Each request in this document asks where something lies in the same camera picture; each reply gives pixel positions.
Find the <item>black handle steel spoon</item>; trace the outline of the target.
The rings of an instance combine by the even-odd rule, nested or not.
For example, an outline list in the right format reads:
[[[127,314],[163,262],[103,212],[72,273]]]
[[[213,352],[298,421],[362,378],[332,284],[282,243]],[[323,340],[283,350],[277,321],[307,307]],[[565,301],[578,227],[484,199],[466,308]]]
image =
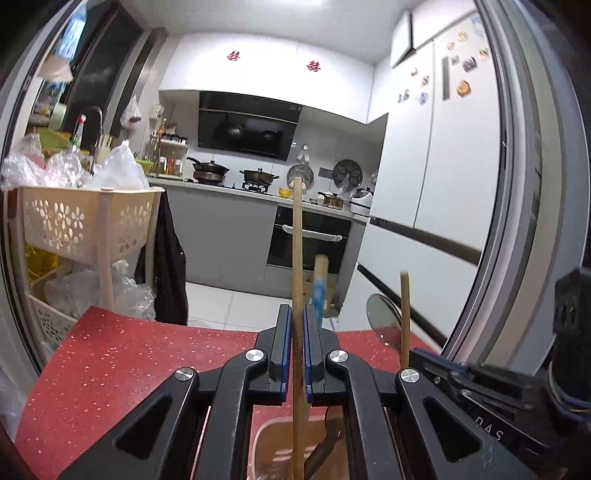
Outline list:
[[[402,341],[402,315],[398,307],[386,296],[374,294],[367,300],[367,318],[370,329],[387,347],[399,350]]]

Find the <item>built-in black oven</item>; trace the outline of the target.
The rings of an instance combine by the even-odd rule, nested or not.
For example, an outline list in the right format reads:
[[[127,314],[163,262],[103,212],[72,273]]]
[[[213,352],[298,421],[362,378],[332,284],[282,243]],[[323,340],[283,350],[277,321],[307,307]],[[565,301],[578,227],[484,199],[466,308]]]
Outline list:
[[[346,252],[352,222],[346,219],[303,212],[303,268],[314,270],[315,256],[329,259],[329,274],[338,275]],[[279,206],[273,222],[273,234],[267,264],[290,268],[293,263],[293,209]]]

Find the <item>black wok on stove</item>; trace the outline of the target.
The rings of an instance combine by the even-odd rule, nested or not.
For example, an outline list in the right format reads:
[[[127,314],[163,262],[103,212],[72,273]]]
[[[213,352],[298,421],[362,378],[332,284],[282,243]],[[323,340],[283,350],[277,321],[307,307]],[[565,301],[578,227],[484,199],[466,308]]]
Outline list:
[[[188,157],[187,160],[192,163],[192,178],[197,181],[197,183],[221,185],[226,174],[229,172],[228,168],[216,164],[214,160],[201,162],[192,157]]]

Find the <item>beige plastic storage cart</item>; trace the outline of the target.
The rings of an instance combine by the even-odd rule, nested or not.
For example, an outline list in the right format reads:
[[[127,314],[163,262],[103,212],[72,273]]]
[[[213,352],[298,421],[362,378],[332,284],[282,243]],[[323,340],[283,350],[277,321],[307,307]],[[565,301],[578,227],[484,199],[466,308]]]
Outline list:
[[[155,318],[153,254],[160,187],[20,187],[16,242],[25,310],[49,360],[96,305]]]

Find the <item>black kitchen faucet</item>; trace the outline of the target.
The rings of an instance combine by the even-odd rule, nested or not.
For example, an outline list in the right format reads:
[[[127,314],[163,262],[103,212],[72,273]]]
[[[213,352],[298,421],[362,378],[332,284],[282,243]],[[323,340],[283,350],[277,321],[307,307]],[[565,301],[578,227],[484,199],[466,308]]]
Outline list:
[[[82,148],[94,152],[100,136],[103,134],[103,112],[98,106],[86,107],[82,113],[86,117],[82,136]]]

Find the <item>cardboard box on floor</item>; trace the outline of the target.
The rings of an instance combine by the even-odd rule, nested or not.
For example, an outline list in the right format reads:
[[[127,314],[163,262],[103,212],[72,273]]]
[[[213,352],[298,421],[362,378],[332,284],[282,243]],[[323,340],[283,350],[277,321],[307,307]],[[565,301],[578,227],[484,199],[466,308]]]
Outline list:
[[[305,276],[303,281],[303,301],[304,305],[311,304],[312,280],[314,276]],[[327,291],[325,291],[325,312],[324,318],[331,316],[332,309],[335,309],[335,302],[338,301],[338,280],[335,275],[328,275]]]

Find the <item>black range hood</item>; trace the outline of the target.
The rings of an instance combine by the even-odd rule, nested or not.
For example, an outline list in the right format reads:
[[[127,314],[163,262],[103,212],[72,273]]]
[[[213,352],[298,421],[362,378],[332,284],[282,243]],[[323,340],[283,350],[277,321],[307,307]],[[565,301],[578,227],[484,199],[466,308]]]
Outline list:
[[[303,106],[236,93],[199,93],[197,146],[286,161]]]

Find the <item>white refrigerator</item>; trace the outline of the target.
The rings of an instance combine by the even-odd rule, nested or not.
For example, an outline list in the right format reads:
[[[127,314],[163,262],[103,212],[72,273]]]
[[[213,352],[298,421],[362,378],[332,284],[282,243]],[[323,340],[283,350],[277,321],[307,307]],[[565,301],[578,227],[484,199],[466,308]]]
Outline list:
[[[491,227],[501,161],[496,67],[481,15],[467,13],[399,64],[370,220],[338,317],[367,330],[367,300],[400,310],[410,277],[412,331],[435,350],[457,326]]]

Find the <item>plain wooden chopstick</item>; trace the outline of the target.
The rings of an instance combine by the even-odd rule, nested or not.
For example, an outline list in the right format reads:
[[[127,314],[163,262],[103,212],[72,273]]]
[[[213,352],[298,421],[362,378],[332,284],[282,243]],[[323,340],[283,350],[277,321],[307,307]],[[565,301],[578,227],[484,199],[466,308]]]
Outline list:
[[[293,207],[293,478],[304,480],[304,330],[303,330],[303,184],[301,177],[294,178]]]

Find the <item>black garment hanging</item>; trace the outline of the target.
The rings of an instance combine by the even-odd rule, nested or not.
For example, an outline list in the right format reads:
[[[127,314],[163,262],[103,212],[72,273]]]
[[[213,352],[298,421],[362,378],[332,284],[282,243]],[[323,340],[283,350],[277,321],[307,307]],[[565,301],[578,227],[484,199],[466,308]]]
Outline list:
[[[160,195],[154,237],[153,291],[155,320],[186,326],[186,256],[174,229],[167,193]]]

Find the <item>brown pot on stove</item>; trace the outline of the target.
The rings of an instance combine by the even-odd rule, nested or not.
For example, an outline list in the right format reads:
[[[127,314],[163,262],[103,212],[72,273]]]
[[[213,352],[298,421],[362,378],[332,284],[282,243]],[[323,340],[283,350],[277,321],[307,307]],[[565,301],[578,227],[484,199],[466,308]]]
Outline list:
[[[266,193],[270,185],[273,184],[273,181],[279,179],[276,175],[264,172],[262,168],[257,170],[240,170],[240,173],[243,175],[242,188],[249,191]]]

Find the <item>blue patterned wooden chopstick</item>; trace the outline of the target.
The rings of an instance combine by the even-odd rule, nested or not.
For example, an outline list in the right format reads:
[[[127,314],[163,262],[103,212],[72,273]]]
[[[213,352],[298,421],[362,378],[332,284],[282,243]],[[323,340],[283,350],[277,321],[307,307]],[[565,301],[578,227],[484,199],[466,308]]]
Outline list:
[[[325,291],[327,291],[329,258],[327,255],[315,256],[314,280],[312,280],[311,304],[315,309],[318,328],[322,327],[325,312]]]

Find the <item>beige utensil holder caddy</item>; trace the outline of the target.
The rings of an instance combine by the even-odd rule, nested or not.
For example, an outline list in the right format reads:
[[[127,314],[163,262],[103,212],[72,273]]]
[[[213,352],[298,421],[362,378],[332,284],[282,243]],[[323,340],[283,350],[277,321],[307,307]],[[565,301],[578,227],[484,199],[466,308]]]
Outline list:
[[[304,459],[325,439],[325,421],[320,415],[308,419],[304,433]],[[276,418],[263,424],[253,443],[249,479],[290,479],[293,453],[293,422]],[[346,442],[339,440],[332,453],[312,476],[314,479],[349,479]]]

